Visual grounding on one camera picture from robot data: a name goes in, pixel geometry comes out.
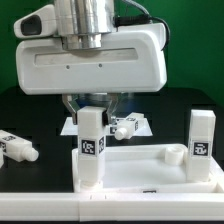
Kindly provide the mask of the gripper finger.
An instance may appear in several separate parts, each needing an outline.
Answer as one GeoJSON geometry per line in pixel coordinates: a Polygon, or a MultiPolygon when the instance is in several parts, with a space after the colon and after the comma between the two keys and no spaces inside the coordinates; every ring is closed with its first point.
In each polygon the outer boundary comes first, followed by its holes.
{"type": "Polygon", "coordinates": [[[109,125],[113,121],[114,112],[117,108],[119,102],[119,96],[117,93],[108,93],[105,96],[105,101],[103,103],[105,107],[105,112],[103,113],[103,123],[109,125]]]}
{"type": "Polygon", "coordinates": [[[77,103],[78,95],[77,94],[63,94],[62,102],[68,111],[72,115],[73,124],[77,124],[77,111],[80,109],[77,103]]]}

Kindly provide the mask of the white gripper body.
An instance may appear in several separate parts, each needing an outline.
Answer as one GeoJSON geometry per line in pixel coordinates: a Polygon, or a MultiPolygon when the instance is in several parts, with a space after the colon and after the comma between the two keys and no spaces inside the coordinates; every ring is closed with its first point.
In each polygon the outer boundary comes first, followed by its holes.
{"type": "Polygon", "coordinates": [[[18,82],[27,94],[157,92],[168,27],[114,15],[111,3],[53,3],[17,20],[18,82]]]}

